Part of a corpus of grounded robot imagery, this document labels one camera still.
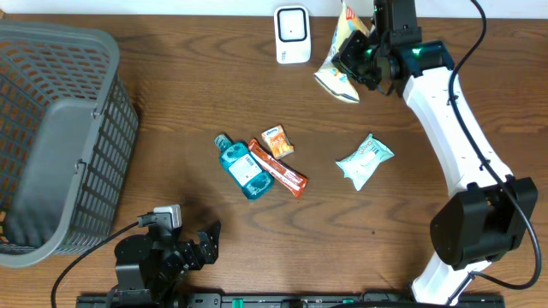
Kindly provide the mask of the teal mouthwash bottle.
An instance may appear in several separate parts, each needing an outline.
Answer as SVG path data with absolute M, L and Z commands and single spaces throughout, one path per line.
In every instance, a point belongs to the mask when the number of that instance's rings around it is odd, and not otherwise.
M 243 142 L 233 142 L 226 134 L 214 139 L 220 150 L 219 163 L 233 178 L 248 200 L 256 200 L 273 186 L 273 177 L 264 170 Z

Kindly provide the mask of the yellow snack bag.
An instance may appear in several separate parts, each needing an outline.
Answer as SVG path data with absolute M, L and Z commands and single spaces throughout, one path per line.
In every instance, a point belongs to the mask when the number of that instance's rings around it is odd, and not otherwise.
M 353 31 L 360 31 L 367 37 L 370 35 L 369 29 L 364 25 L 360 17 L 345 1 L 342 1 L 342 10 L 333 33 L 329 53 L 319 70 L 313 75 L 314 79 L 331 96 L 347 104 L 359 103 L 359 94 L 351 85 L 348 76 L 336 68 L 331 60 L 341 49 L 343 41 L 349 38 Z

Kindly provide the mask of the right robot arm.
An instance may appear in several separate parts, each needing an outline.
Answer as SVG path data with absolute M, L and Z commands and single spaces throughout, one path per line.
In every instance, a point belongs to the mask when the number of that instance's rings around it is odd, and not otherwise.
M 346 86 L 396 93 L 426 132 L 449 201 L 431 221 L 434 253 L 411 292 L 418 304 L 460 304 L 489 265 L 534 237 L 536 186 L 492 149 L 462 93 L 461 64 L 442 41 L 423 39 L 414 2 L 375 2 L 369 27 L 344 6 L 327 62 Z

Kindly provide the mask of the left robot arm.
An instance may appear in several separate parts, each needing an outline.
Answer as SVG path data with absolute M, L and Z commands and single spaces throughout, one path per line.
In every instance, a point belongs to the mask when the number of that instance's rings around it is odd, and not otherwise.
M 117 285 L 105 305 L 185 307 L 186 296 L 177 290 L 182 275 L 217 261 L 221 222 L 198 231 L 198 243 L 179 239 L 181 229 L 170 213 L 145 214 L 138 225 L 148 232 L 129 236 L 115 247 Z

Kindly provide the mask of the pale wet wipes pack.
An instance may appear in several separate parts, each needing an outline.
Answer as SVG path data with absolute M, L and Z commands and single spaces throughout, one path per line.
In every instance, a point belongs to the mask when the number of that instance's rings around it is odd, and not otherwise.
M 354 153 L 337 161 L 337 166 L 343 171 L 344 177 L 352 181 L 354 189 L 359 191 L 377 167 L 392 157 L 392 150 L 369 133 Z

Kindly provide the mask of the orange snack bar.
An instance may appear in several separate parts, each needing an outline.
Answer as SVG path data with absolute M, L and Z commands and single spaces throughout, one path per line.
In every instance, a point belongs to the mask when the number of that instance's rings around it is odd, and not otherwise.
M 296 198 L 301 198 L 308 183 L 307 177 L 274 158 L 256 139 L 250 140 L 248 149 L 263 169 L 290 190 Z

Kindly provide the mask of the small orange tissue pack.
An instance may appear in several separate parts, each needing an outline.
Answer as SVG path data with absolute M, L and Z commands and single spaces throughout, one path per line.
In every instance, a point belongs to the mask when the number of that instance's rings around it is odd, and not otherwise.
M 295 148 L 289 143 L 282 125 L 277 125 L 265 130 L 261 138 L 268 145 L 272 156 L 276 159 L 287 156 L 294 152 Z

